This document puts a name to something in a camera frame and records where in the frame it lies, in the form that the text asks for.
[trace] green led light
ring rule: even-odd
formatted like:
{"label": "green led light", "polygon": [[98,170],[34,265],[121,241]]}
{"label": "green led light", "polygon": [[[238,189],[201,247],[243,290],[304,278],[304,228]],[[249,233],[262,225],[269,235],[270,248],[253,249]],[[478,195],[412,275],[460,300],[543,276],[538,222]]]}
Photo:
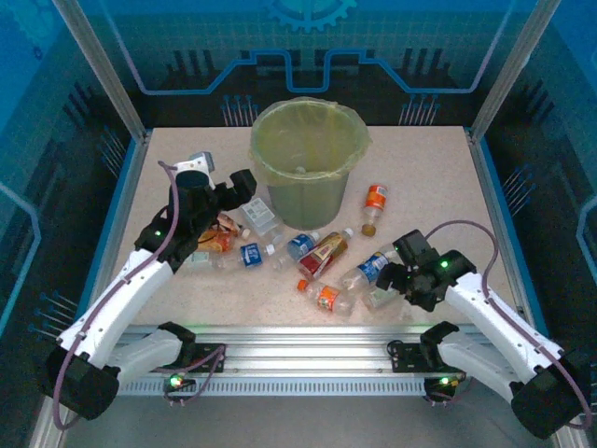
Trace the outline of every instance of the green led light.
{"label": "green led light", "polygon": [[180,387],[183,383],[183,377],[180,375],[172,375],[170,377],[170,386]]}

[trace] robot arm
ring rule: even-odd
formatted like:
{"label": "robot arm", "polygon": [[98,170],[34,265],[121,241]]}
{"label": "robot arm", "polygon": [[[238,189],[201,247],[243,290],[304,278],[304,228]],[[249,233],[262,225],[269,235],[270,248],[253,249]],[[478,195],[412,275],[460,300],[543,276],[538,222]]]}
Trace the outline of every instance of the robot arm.
{"label": "robot arm", "polygon": [[521,423],[542,439],[583,411],[572,387],[538,347],[566,368],[585,396],[590,390],[588,356],[578,350],[564,353],[490,289],[487,299],[481,292],[481,274],[461,253],[451,250],[440,256],[419,231],[404,235],[394,246],[404,264],[387,265],[377,286],[393,287],[429,312],[445,300],[493,345],[474,343],[458,327],[442,322],[421,336],[421,351],[430,367],[452,366],[474,376],[510,402]]}
{"label": "robot arm", "polygon": [[[199,237],[217,215],[249,202],[255,194],[257,183],[249,170],[232,174],[231,188],[215,185],[213,170],[211,154],[205,152],[174,166],[179,209],[172,239],[164,241],[174,221],[173,189],[169,204],[142,230],[135,250],[107,290],[59,336],[57,344],[40,344],[36,365],[44,394],[52,397],[69,351],[73,357],[66,367],[60,403],[87,419],[107,409],[121,384],[157,367],[189,360],[195,335],[173,323],[163,324],[142,341],[114,348],[146,301],[197,249]],[[166,246],[157,254],[162,244]]]}

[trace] yellow-green trash can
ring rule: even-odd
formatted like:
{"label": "yellow-green trash can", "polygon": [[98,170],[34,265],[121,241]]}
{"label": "yellow-green trash can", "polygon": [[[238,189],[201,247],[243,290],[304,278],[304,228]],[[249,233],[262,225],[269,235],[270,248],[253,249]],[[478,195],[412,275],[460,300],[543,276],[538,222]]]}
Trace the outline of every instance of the yellow-green trash can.
{"label": "yellow-green trash can", "polygon": [[370,143],[367,126],[351,108],[297,98],[275,103],[259,115],[250,154],[257,181],[268,186],[280,218],[309,231],[336,217],[348,174]]}

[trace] plastic bottle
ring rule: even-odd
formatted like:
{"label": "plastic bottle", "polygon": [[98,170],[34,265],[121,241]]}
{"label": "plastic bottle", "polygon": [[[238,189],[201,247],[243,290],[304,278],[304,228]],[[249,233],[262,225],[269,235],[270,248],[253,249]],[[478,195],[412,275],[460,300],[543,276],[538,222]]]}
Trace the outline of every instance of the plastic bottle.
{"label": "plastic bottle", "polygon": [[238,251],[220,255],[217,269],[233,270],[235,268],[256,268],[275,252],[273,245],[252,243],[242,246]]}
{"label": "plastic bottle", "polygon": [[373,312],[398,299],[400,293],[392,288],[386,291],[373,285],[365,289],[360,297],[367,309]]}
{"label": "plastic bottle", "polygon": [[274,215],[261,198],[242,205],[240,210],[247,225],[259,238],[273,245],[283,241],[282,220]]}
{"label": "plastic bottle", "polygon": [[185,260],[185,266],[192,271],[217,271],[224,267],[222,255],[216,252],[194,252]]}
{"label": "plastic bottle", "polygon": [[380,250],[371,255],[371,257],[355,268],[352,268],[340,278],[342,287],[349,291],[368,287],[377,280],[383,267],[392,259],[396,258],[397,255],[398,253],[393,245],[385,245],[381,247]]}
{"label": "plastic bottle", "polygon": [[319,232],[300,233],[292,240],[286,243],[286,251],[282,252],[273,261],[273,269],[282,271],[289,266],[297,263],[302,257],[307,255],[319,241]]}
{"label": "plastic bottle", "polygon": [[298,261],[298,270],[310,282],[323,275],[329,266],[348,248],[348,240],[354,235],[352,229],[344,229],[338,233],[331,232],[313,248],[311,252]]}
{"label": "plastic bottle", "polygon": [[297,289],[307,294],[309,300],[319,308],[335,315],[348,317],[353,312],[356,297],[347,291],[340,291],[321,282],[308,283],[307,280],[300,280]]}
{"label": "plastic bottle", "polygon": [[361,233],[365,236],[373,236],[377,229],[375,223],[383,213],[385,200],[388,197],[388,188],[383,184],[373,184],[369,187],[367,198],[365,199],[365,224],[361,228]]}

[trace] beige table surface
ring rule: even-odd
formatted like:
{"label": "beige table surface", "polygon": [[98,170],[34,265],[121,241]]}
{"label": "beige table surface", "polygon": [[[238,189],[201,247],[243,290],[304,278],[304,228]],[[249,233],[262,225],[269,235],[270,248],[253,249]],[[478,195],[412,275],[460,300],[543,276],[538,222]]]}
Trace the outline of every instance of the beige table surface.
{"label": "beige table surface", "polygon": [[[479,180],[461,127],[371,127],[368,154],[350,174],[342,208],[322,235],[352,227],[356,236],[348,251],[322,277],[337,285],[340,276],[366,259],[381,245],[414,229],[427,233],[449,219],[466,218],[491,227]],[[184,161],[198,151],[211,151],[215,160],[214,181],[228,181],[229,174],[252,167],[248,158],[249,128],[164,128],[153,131],[145,164],[132,203],[131,214],[118,254],[117,271],[133,248],[140,230],[168,202],[168,178],[158,160]],[[372,182],[389,186],[386,211],[374,238],[359,232],[361,207]],[[257,195],[269,201],[267,189]],[[230,213],[240,218],[236,211]],[[285,229],[290,238],[297,233]],[[468,256],[480,271],[491,254],[487,236],[473,228],[455,226],[431,238],[440,254],[455,248]],[[275,273],[271,266],[234,273],[191,273],[183,266],[178,274],[149,299],[134,319],[137,325],[172,320],[181,325],[384,325],[433,324],[449,320],[468,322],[446,303],[434,313],[395,301],[371,314],[359,301],[353,315],[343,319],[316,309],[296,291],[301,278],[293,268]],[[491,275],[490,286],[509,304],[513,303],[501,257]]]}

